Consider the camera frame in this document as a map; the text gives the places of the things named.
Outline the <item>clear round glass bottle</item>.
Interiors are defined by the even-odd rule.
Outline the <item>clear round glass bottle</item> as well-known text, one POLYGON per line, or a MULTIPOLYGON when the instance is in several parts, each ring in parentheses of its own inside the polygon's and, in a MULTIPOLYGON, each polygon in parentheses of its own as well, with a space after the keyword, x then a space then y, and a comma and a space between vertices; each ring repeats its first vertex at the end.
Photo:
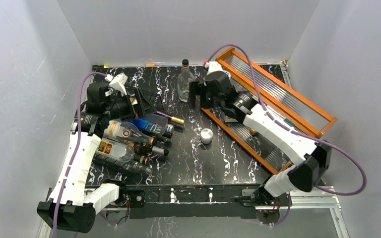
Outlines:
POLYGON ((104 130, 104 137, 120 143, 146 143, 157 145, 158 139, 143 134, 132 122, 111 120, 104 130))

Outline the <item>blue square glass bottle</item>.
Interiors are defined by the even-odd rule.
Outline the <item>blue square glass bottle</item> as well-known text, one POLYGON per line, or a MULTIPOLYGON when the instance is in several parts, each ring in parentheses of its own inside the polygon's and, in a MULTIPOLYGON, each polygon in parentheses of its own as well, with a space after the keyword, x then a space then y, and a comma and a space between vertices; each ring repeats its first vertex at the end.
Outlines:
POLYGON ((132 123, 141 131, 171 138, 173 125, 169 125, 168 119, 157 114, 150 114, 143 118, 137 118, 132 123))

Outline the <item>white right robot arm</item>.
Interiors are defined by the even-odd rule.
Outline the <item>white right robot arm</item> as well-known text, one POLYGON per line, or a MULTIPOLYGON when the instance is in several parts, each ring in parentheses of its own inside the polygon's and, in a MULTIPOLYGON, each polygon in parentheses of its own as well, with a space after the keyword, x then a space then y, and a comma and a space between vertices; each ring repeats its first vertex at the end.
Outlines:
POLYGON ((329 168, 331 147, 297 135, 285 129, 279 121, 272 120, 249 91, 238 92, 223 71, 209 73, 204 80, 189 82, 189 104, 195 108, 195 98, 200 96, 200 106, 219 108, 226 116, 254 129, 280 149, 292 166, 272 175, 250 195, 238 202, 273 205, 279 196, 293 190, 310 192, 329 168))

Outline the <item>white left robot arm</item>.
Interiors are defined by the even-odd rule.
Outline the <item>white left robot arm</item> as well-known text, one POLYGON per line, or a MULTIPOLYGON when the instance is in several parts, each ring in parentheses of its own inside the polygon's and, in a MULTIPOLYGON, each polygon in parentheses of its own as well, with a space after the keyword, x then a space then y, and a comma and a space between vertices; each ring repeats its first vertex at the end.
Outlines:
POLYGON ((125 185, 114 180, 85 194, 89 169, 111 120, 125 123, 156 112, 138 88, 129 91, 100 82, 91 83, 86 93, 86 100, 79 101, 73 118, 68 152, 57 184, 47 201, 37 206, 38 215, 53 229, 55 237, 58 230, 87 233, 102 209, 111 203, 127 203, 125 185))

